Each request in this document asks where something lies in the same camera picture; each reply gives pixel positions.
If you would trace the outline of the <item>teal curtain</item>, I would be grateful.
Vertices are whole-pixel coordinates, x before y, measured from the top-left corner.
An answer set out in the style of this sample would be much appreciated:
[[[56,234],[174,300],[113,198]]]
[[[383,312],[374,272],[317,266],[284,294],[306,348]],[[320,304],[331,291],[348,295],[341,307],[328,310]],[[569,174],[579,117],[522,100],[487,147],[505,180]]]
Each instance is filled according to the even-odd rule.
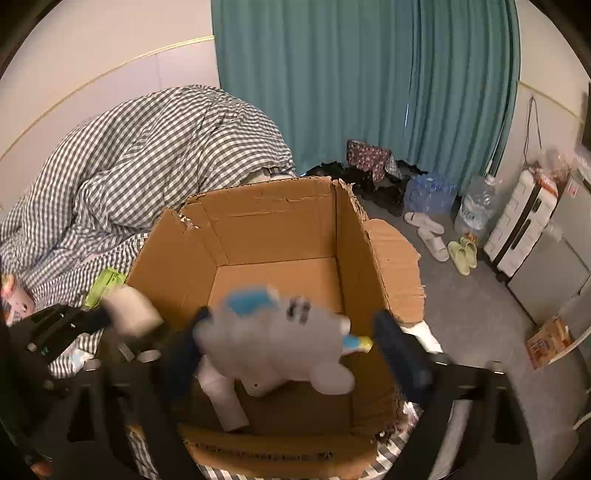
[[[465,188],[496,173],[520,73],[512,1],[215,1],[221,87],[276,122],[300,171],[349,140]]]

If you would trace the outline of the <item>large water bottle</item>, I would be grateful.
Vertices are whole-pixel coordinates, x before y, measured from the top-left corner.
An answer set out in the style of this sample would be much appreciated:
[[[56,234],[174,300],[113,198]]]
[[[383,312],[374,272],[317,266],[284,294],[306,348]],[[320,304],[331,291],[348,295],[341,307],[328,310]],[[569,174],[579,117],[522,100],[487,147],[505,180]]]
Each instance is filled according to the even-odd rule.
[[[471,235],[481,242],[498,203],[500,181],[493,175],[475,176],[460,203],[454,228],[460,235]]]

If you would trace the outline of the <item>pink cartoon cup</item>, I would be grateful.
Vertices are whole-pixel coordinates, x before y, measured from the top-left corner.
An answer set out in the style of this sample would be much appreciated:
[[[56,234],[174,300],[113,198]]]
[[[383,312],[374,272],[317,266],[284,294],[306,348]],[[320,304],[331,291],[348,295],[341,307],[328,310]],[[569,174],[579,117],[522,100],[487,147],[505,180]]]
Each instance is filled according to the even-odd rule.
[[[7,326],[35,312],[35,303],[13,274],[2,275],[1,307]]]

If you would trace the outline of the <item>white tube bottle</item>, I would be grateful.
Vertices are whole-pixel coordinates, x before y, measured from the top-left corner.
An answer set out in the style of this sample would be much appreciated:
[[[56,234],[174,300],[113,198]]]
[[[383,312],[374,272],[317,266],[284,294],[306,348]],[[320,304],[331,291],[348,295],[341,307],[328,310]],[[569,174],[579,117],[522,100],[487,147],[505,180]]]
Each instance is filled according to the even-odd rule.
[[[225,432],[249,426],[245,410],[235,393],[235,381],[219,373],[207,356],[201,358],[197,368],[197,380],[213,406]]]

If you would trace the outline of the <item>green wet wipes pack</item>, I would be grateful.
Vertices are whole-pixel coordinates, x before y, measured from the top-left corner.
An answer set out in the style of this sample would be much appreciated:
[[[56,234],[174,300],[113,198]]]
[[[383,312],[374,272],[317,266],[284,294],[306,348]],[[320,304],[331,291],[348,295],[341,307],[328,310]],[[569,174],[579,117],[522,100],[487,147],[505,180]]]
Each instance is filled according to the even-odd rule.
[[[83,307],[87,310],[95,308],[106,293],[112,288],[122,285],[125,279],[126,275],[115,269],[103,269],[88,290]]]

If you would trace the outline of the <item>bottled water pack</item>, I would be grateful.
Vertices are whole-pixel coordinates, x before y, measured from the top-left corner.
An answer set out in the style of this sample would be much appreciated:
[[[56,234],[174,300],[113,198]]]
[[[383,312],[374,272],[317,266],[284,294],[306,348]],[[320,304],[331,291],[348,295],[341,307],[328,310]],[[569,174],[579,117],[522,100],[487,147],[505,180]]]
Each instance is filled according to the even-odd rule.
[[[405,209],[428,215],[447,214],[457,193],[457,185],[438,173],[415,175],[407,183]]]

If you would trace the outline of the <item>grey plush toy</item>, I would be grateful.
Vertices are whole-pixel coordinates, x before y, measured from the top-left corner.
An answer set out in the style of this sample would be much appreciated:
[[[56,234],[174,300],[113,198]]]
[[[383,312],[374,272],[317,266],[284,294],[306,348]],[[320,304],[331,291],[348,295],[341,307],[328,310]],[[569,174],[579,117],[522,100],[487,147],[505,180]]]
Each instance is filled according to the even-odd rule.
[[[368,353],[373,341],[351,333],[345,316],[273,289],[228,294],[193,330],[202,354],[252,397],[287,382],[308,382],[322,395],[346,395],[355,377],[341,358]]]

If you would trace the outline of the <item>green slipper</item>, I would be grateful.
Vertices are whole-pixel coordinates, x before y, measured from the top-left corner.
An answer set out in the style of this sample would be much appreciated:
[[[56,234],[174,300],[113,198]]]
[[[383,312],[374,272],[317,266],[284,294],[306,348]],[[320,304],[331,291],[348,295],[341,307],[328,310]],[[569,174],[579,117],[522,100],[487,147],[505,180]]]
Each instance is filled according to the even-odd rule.
[[[468,263],[465,248],[457,241],[448,243],[448,252],[458,272],[463,276],[470,274],[471,268]]]
[[[469,268],[476,269],[478,263],[478,248],[474,238],[470,235],[464,235],[460,238],[460,244],[464,249]]]

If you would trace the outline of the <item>grey checkered duvet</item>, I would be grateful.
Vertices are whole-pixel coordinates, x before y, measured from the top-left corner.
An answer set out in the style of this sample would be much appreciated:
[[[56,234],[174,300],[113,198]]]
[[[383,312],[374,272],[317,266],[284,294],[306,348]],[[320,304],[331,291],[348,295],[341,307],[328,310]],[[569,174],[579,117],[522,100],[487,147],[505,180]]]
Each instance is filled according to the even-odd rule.
[[[188,85],[124,102],[70,131],[1,223],[1,269],[37,308],[79,306],[105,269],[130,270],[148,232],[186,198],[260,171],[294,176],[262,111]]]

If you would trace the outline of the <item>white suitcase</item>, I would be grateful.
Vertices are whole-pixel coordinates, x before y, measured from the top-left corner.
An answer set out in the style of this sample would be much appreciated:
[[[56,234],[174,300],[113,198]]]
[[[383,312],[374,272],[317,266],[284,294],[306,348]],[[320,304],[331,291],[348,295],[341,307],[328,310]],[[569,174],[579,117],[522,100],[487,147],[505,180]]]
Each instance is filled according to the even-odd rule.
[[[556,183],[541,169],[524,170],[484,251],[496,270],[511,278],[550,221],[558,203]]]

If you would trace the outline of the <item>orange book on floor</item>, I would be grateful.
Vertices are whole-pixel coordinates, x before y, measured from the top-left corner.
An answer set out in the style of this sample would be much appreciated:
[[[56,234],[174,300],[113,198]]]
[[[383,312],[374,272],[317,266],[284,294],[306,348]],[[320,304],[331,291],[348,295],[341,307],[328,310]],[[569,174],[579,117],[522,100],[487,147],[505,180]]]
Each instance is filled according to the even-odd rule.
[[[526,342],[526,349],[534,369],[550,363],[573,342],[568,325],[559,316],[548,320]]]

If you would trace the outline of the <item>brown cardboard box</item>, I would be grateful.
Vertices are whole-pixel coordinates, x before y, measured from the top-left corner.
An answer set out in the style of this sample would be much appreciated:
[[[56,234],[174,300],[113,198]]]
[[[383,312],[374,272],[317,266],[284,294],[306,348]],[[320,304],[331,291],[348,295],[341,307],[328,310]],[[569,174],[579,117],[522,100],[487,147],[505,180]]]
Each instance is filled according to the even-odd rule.
[[[408,326],[423,320],[419,260],[396,228],[367,216],[348,186],[311,177],[211,191],[164,211],[126,282],[176,330],[232,290],[271,286],[346,315],[353,334],[368,336],[383,309]],[[397,421],[399,390],[379,351],[345,363],[356,386],[343,396],[293,382],[262,398],[238,388],[249,418],[242,433],[224,432],[193,384],[175,407],[191,455],[250,477],[360,478],[377,459],[377,434]]]

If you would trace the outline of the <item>checkered bed sheet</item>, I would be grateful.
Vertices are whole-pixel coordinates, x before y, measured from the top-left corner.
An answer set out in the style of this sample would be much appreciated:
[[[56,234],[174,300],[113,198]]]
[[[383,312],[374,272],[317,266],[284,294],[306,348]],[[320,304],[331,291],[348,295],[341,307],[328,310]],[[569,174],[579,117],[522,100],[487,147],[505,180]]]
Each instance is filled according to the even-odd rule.
[[[57,379],[73,377],[88,360],[97,355],[103,332],[104,330],[100,329],[92,334],[78,335],[65,351],[49,364],[50,373]],[[147,479],[159,479],[145,441],[130,429],[126,429],[126,434],[139,474]]]

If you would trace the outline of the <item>floral patterned bag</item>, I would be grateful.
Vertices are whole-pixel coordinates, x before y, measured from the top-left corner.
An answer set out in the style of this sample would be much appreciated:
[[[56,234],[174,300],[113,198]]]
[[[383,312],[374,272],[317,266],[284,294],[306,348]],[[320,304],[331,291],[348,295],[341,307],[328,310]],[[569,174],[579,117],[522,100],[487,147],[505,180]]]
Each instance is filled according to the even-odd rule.
[[[386,165],[393,159],[393,153],[389,149],[358,140],[349,140],[346,143],[346,161],[348,161],[349,166],[363,172],[370,172],[375,182],[384,180]]]

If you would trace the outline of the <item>white slipper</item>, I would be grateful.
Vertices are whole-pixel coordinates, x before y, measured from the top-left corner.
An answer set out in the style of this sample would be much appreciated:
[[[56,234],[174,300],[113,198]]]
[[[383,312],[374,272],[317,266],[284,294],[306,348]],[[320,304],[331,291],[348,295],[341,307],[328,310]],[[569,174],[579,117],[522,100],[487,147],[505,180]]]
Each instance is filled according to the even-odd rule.
[[[449,251],[440,236],[424,227],[420,227],[417,233],[434,259],[441,263],[449,260]]]
[[[404,214],[403,219],[409,225],[426,229],[432,233],[435,233],[436,235],[443,235],[445,233],[444,226],[434,221],[426,213],[407,212]]]

